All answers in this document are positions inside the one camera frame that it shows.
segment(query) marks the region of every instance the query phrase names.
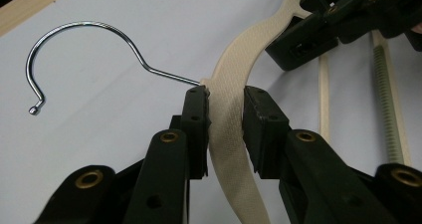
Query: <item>curved wire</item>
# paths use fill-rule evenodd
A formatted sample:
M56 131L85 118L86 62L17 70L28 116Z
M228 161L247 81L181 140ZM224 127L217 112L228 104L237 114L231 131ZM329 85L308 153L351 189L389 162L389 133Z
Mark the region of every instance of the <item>curved wire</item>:
M111 25L108 25L108 24L105 24L105 23L100 23L100 22L92 22L92 21L74 22L74 23L62 25L62 26L55 28L55 29L51 30L50 32L48 32L46 35L44 35L42 38L40 38L40 40L38 40L38 42L34 45L31 52L29 53L27 63L26 63L26 77L27 77L29 85L31 86L32 90L34 91L34 93L37 95L37 97L39 99L38 102L33 107L31 107L29 109L30 114L32 114L32 115L37 114L39 112L41 106L45 102L45 96L44 96L43 92L41 91L40 87L35 82L34 75L33 75L33 65L34 65L34 61L35 61L35 58L37 57L38 52L40 51L41 47L50 38L57 35L58 33L66 31L66 30L71 29L71 28L82 27L82 26L103 28L103 29L109 30L109 31L114 32L115 34L119 35L121 38L123 38L129 44L129 46L133 50L134 54L136 55L137 59L139 60L140 64L148 72L159 75L161 77L172 79L172 80L177 81L177 82L186 83L186 84L189 84L189 85L192 85L192 86L199 86L200 85L198 82L195 82L195 81L192 81L192 80L189 80L189 79L186 79L186 78L182 78L182 77L179 77L179 76L175 76L175 75L172 75L172 74L151 68L146 63L146 61L142 58L139 50L137 50L134 43L119 29L117 29L117 28L115 28Z

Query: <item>hook ball end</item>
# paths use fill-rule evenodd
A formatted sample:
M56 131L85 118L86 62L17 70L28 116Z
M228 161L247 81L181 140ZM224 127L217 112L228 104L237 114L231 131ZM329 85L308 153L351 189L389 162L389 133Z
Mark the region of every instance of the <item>hook ball end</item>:
M37 113L38 113L38 108L37 107L31 107L30 109L29 109L29 113L31 114L31 115L36 115Z

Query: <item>white surface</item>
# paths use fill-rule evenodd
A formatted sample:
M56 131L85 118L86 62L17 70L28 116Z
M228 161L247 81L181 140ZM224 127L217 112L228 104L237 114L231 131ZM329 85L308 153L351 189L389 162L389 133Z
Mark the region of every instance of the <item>white surface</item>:
M199 81L225 47L271 16L282 0L58 0L0 38L0 223L31 223L73 171L102 164L121 171L144 158L151 137L181 113L190 86L144 71L127 44L94 28L71 30L41 50L25 78L33 44L51 29L94 20L122 30L150 66ZM422 169L422 55L404 37L390 41L413 166ZM350 166L373 174L386 155L376 107L369 37L328 53L331 145ZM249 85L267 90L293 128L317 130L317 64L284 73L267 54ZM208 161L210 176L191 185L191 223L239 223ZM258 185L273 223L289 223L277 181Z

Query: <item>silver hook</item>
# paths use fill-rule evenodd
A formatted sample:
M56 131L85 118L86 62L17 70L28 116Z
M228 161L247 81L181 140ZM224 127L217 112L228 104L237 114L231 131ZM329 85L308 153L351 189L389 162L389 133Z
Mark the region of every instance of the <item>silver hook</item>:
M46 35L44 35L42 38L40 38L40 40L38 40L38 42L34 45L31 52L29 53L28 60L27 60L27 63L26 63L26 77L27 77L29 85L31 86L32 90L34 91L34 93L37 95L37 97L39 99L38 102L33 107L31 107L29 109L30 114L32 114L32 115L37 114L38 111L40 110L41 106L45 102L44 94L41 91L40 87L35 82L34 75L33 75L33 64L34 64L35 58L37 57L38 52L40 51L41 47L43 46L43 44L45 42L47 42L50 38L57 35L58 33L66 31L66 30L71 29L71 28L82 27L82 26L104 28L106 30L112 31L115 34L119 35L121 38L123 38L129 44L129 46L133 50L134 54L136 55L137 59L139 60L140 64L147 71L149 71L153 74L159 75L161 77L169 78L169 79L175 80L177 82L186 83L186 84L189 84L189 85L192 85L192 86L199 86L200 85L198 82L195 82L195 81L192 81L192 80L189 80L189 79L186 79L186 78L182 78L182 77L179 77L179 76L175 76L175 75L172 75L172 74L151 68L146 63L146 61L142 58L142 56L140 55L140 52L137 50L137 48L133 44L133 42L119 29L117 29L117 28L115 28L111 25L108 25L108 24L105 24L105 23L100 23L100 22L91 22L91 21L74 22L74 23L62 25L62 26L55 28L52 31L48 32Z

